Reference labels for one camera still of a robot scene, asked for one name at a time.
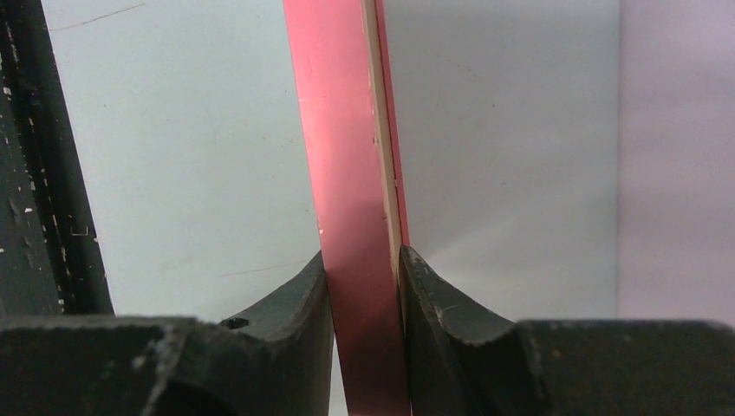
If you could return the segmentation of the pink wooden photo frame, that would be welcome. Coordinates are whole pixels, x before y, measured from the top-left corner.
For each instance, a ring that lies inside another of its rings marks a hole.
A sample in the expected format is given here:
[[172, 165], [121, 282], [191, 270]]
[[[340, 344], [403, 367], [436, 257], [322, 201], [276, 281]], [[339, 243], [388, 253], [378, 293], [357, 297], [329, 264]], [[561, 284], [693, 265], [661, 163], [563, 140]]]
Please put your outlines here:
[[364, 4], [287, 1], [284, 11], [347, 410], [408, 415]]

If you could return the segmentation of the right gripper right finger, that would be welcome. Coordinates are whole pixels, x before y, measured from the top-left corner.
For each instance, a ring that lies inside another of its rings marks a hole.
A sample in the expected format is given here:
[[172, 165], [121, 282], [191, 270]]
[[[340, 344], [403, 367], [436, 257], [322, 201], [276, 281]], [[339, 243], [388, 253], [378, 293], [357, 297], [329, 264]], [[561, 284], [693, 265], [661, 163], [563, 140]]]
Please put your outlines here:
[[734, 331], [693, 320], [513, 322], [403, 247], [416, 415], [731, 415]]

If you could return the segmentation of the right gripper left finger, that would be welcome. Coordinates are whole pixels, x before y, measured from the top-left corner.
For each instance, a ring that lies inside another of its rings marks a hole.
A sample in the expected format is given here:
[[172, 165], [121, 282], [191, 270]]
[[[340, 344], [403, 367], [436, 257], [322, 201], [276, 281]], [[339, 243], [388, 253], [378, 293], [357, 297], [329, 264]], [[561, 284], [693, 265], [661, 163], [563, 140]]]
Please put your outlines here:
[[334, 327], [321, 255], [218, 324], [1, 321], [4, 415], [325, 415]]

